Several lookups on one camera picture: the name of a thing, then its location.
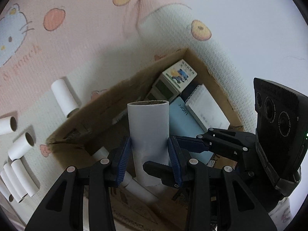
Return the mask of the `white cardboard tube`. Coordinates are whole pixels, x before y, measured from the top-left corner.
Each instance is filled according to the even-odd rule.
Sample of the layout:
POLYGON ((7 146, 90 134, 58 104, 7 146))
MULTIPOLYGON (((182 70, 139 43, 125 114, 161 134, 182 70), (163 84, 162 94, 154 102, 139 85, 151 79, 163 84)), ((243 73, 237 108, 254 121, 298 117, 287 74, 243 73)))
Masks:
POLYGON ((3 184, 5 185, 7 191, 12 195, 12 197, 14 198, 14 200, 17 203, 20 203, 22 201, 21 196, 19 196, 19 194, 17 193, 17 190, 15 189, 15 187, 13 186, 11 180, 9 179, 8 175, 6 174, 6 172, 4 170, 1 171, 1 179, 3 181, 3 184))
POLYGON ((127 105, 127 110, 136 179, 145 187, 159 185, 160 180, 148 175, 143 164, 147 161, 169 163, 169 102, 133 102, 127 105))
POLYGON ((58 79, 54 81, 51 85, 51 90, 66 118, 69 118, 74 111, 79 109, 79 106, 66 85, 65 80, 58 79))
POLYGON ((14 189, 16 190, 17 194, 20 198, 23 198, 27 195, 26 190, 24 189, 23 185, 19 181, 18 177, 16 176, 12 166, 9 163, 4 165, 4 171, 7 174, 8 179, 12 183, 14 189))
POLYGON ((33 197, 39 191, 39 188, 27 172, 22 161, 20 159, 15 160, 12 162, 11 167, 29 197, 33 197))
POLYGON ((0 135, 10 134, 17 130, 17 121, 14 116, 0 119, 0 135))
POLYGON ((20 159, 33 147, 34 140, 32 136, 28 132, 25 132, 9 148, 8 156, 12 161, 20 159))

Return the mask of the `light blue notebook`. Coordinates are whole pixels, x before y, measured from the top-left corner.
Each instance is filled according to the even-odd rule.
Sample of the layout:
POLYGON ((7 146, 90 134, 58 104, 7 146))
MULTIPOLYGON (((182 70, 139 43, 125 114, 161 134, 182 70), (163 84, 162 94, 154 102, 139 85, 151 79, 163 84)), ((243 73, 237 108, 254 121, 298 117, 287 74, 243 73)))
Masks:
POLYGON ((181 97, 169 105, 169 132, 171 135, 196 138, 207 129, 201 128, 193 118, 181 97))

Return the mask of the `white tube in box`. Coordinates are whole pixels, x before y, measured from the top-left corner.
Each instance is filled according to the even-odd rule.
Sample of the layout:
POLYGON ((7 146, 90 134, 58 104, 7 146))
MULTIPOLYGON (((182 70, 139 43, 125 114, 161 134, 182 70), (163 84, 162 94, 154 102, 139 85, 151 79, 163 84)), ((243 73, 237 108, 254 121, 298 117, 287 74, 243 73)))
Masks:
MULTIPOLYGON (((108 155, 109 151, 105 147, 102 147, 96 151, 92 157, 95 159, 95 161, 99 161, 101 159, 107 158, 108 155)), ((140 185, 127 171, 125 172, 121 187, 133 194, 137 199, 141 200, 146 205, 152 205, 158 201, 158 198, 153 193, 140 185)))

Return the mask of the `brown cardboard box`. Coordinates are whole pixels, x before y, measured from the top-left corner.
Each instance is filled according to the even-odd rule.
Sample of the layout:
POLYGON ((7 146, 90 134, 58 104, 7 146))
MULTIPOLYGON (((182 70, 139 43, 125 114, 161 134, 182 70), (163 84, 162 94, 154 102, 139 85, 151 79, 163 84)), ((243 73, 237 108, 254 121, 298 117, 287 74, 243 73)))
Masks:
POLYGON ((82 79, 74 87, 102 89, 96 98, 74 112, 47 139, 46 144, 61 167, 92 166, 88 148, 117 148, 129 131, 128 103, 142 101, 161 73, 179 60, 185 60, 196 72, 196 81, 204 84, 230 123, 230 129, 245 131, 254 121, 252 107, 240 109, 231 98, 243 95, 243 86, 235 77, 233 65, 218 50, 208 51, 204 59, 188 48, 161 54, 153 49, 112 49, 102 53, 87 71, 90 82, 82 79))

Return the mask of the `white spiral notebook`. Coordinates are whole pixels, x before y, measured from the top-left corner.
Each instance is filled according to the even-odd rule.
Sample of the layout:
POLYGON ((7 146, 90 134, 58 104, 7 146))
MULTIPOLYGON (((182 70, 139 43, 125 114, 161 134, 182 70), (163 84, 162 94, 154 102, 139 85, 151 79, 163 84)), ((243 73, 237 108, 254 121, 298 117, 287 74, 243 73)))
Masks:
POLYGON ((230 122, 204 84, 198 85, 185 101, 185 106, 206 132, 209 128, 227 130, 230 122))

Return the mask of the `green white small carton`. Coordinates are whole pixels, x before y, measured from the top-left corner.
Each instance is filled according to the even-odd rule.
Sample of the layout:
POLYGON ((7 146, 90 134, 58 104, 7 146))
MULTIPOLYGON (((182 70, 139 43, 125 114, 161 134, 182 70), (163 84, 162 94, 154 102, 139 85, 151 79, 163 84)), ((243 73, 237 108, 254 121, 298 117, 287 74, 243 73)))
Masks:
POLYGON ((172 102, 196 77, 197 72, 181 59, 161 73, 145 99, 172 102))

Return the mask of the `pink hello kitty mat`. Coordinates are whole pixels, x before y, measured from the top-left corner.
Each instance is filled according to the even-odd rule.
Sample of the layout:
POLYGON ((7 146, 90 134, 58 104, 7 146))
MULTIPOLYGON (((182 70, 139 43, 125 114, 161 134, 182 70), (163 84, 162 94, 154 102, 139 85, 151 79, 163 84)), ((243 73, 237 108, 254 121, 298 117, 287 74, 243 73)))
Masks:
POLYGON ((168 54, 188 48, 201 59, 218 50, 234 67, 243 95, 231 89, 240 109, 252 107, 256 128, 253 77, 240 74, 269 60, 259 48, 290 40, 288 26, 270 26, 269 17, 280 23, 282 14, 269 5, 257 5, 236 23, 232 14, 223 18, 208 5, 209 0, 9 0, 1 12, 1 117, 14 116, 17 130, 1 136, 1 163, 23 133, 34 138, 34 147, 22 161, 39 191, 12 202, 17 216, 26 223, 56 178, 62 173, 55 155, 43 154, 46 139, 68 118, 63 114, 51 85, 66 82, 79 109, 103 90, 74 87, 82 79, 90 82, 88 67, 112 49, 153 49, 168 54))

